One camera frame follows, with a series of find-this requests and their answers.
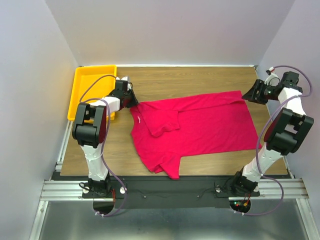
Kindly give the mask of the red t shirt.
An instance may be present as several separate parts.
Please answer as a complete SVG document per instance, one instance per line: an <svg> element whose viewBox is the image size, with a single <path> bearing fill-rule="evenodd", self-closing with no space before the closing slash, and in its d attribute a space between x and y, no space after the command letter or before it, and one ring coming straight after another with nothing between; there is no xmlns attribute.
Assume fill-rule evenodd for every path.
<svg viewBox="0 0 320 240"><path fill-rule="evenodd" d="M182 157L254 150L258 141L239 90L144 101L130 113L140 160L150 172L174 180Z"/></svg>

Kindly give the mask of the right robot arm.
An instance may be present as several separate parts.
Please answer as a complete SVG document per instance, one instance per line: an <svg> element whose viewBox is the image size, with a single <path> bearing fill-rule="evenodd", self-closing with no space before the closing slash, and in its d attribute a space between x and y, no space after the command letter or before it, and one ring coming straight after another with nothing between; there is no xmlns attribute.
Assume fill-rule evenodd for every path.
<svg viewBox="0 0 320 240"><path fill-rule="evenodd" d="M280 158L295 153L314 124L314 119L307 116L302 106L304 94L298 85L302 71L291 67L277 85L271 84L272 80L278 79L275 68L267 69L266 73L268 77L257 79L242 99L262 105L269 100L278 100L280 105L258 137L263 146L256 147L255 158L236 172L230 182L231 192L236 196L248 196L257 191L265 172Z"/></svg>

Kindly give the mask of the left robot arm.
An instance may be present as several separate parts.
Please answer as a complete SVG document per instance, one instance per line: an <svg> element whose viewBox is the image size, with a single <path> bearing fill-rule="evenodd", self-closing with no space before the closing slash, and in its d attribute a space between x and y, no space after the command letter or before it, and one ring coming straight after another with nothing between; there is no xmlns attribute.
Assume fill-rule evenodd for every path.
<svg viewBox="0 0 320 240"><path fill-rule="evenodd" d="M115 79L114 89L104 97L83 100L87 92L106 77ZM112 74L99 77L80 97L72 137L80 145L88 166L88 182L80 184L84 194L93 193L99 197L106 197L111 193L110 170L103 154L111 114L123 108L132 108L138 103L130 78L118 78Z"/></svg>

